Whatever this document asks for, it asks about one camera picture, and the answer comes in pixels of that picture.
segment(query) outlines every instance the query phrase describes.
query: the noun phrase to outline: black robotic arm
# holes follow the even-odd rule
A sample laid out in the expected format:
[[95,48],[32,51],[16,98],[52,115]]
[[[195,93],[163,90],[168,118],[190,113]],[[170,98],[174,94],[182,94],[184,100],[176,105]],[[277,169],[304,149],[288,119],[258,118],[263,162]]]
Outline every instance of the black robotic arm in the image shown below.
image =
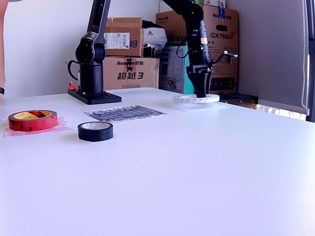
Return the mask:
[[[87,33],[81,38],[76,50],[76,61],[80,64],[79,90],[68,93],[87,104],[120,102],[121,98],[103,91],[103,60],[106,56],[104,30],[111,0],[94,0]],[[187,73],[197,97],[205,97],[210,91],[212,67],[223,57],[227,62],[237,55],[224,52],[216,62],[210,60],[207,33],[203,21],[204,12],[194,0],[164,0],[177,14],[182,15],[187,30],[189,66]]]
[[237,55],[229,54],[225,51],[216,62],[210,60],[202,8],[198,4],[195,4],[194,0],[163,1],[177,14],[182,15],[186,23],[186,41],[189,56],[187,74],[197,97],[205,97],[210,92],[213,65],[219,63],[224,57],[227,58],[227,63],[232,63],[233,58],[236,58]]

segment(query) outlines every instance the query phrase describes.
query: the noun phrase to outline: white tape roll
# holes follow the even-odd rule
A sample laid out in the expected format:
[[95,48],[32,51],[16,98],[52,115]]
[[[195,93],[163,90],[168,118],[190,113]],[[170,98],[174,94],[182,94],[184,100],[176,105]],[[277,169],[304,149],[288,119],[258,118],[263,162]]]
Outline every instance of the white tape roll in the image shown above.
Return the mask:
[[174,103],[186,103],[186,104],[208,104],[212,102],[219,102],[220,96],[215,94],[207,94],[206,97],[197,98],[196,94],[181,95],[173,97]]

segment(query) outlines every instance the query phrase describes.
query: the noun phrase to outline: shipping label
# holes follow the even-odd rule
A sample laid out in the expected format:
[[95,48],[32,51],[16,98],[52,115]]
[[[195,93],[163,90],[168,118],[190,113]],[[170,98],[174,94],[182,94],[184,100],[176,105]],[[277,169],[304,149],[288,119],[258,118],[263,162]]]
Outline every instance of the shipping label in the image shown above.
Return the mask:
[[129,49],[130,33],[105,33],[105,49]]

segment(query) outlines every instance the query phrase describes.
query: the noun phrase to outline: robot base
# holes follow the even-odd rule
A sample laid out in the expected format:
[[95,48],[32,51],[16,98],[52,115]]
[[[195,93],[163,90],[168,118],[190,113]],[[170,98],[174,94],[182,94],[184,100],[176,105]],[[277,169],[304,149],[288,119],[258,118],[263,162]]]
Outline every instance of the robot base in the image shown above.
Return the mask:
[[114,103],[114,102],[122,101],[121,97],[113,95],[108,92],[103,92],[103,93],[93,94],[93,95],[89,95],[89,94],[83,95],[80,92],[68,90],[68,94],[70,94],[71,96],[79,99],[80,101],[88,105]]

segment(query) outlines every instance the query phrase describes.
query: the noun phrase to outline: cardboard box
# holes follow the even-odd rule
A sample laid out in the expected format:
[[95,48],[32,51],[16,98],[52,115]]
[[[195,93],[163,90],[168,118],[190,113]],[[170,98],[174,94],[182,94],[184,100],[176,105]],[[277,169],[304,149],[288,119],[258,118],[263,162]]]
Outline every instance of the cardboard box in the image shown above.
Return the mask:
[[[214,61],[224,52],[239,53],[238,12],[226,9],[226,19],[220,19],[218,8],[203,5],[209,55]],[[157,14],[157,24],[166,29],[169,41],[182,41],[186,38],[186,26],[182,16],[174,11]],[[238,83],[238,59],[232,64],[222,61],[214,67],[211,93],[236,93]]]
[[[160,72],[158,88],[182,94],[194,94],[194,88],[186,72],[189,59],[176,55],[179,42],[168,43],[160,54]],[[183,57],[188,51],[187,46],[178,49],[178,55]]]
[[198,5],[220,6],[226,8],[225,0],[195,0]]
[[104,37],[107,56],[143,57],[142,18],[108,18]]
[[106,57],[104,90],[158,88],[159,59]]

